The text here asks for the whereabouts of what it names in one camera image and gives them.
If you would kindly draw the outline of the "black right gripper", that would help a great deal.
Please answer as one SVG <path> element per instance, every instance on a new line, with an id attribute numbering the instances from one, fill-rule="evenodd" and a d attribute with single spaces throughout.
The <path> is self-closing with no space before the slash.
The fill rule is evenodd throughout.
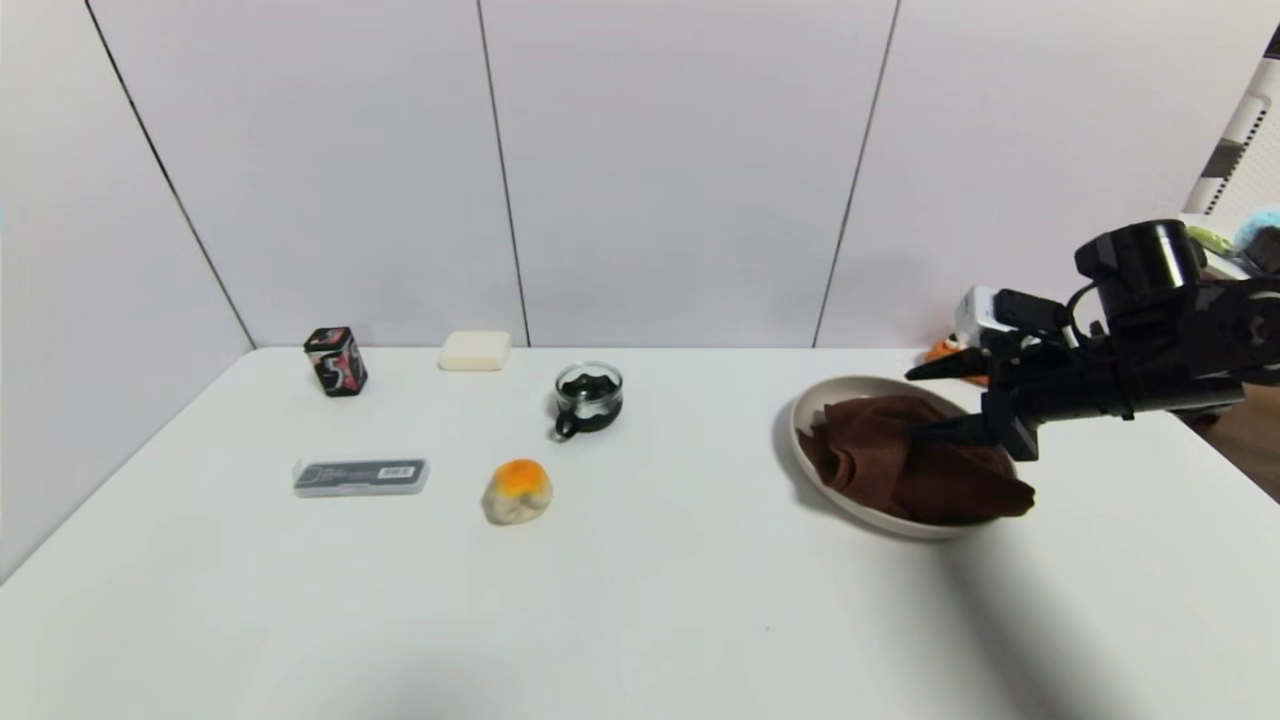
<path id="1" fill-rule="evenodd" d="M 983 348 L 927 354 L 905 373 L 908 380 L 988 380 L 982 414 L 951 416 L 911 427 L 918 442 L 963 447 L 1001 446 L 1019 462 L 1041 457 L 1038 433 L 1047 423 L 1117 416 L 1134 418 L 1115 363 L 1082 348 L 1032 346 L 1000 359 L 991 369 Z"/>

